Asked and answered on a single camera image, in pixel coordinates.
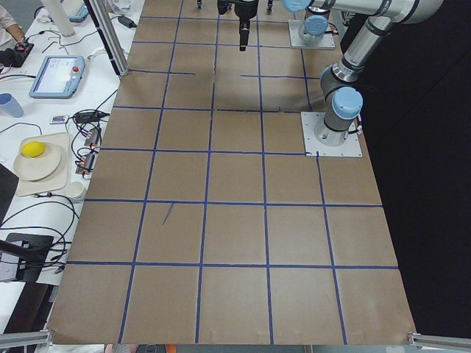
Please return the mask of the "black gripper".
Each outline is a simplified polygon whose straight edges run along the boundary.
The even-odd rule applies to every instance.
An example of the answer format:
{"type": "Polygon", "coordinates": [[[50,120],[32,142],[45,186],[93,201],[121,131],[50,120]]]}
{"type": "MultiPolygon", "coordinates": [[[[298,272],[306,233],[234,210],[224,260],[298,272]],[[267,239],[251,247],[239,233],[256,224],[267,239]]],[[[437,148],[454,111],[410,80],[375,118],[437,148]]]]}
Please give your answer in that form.
{"type": "Polygon", "coordinates": [[[218,0],[217,9],[224,15],[230,4],[234,5],[235,14],[239,18],[239,51],[246,51],[249,42],[250,20],[257,15],[258,0],[218,0]]]}

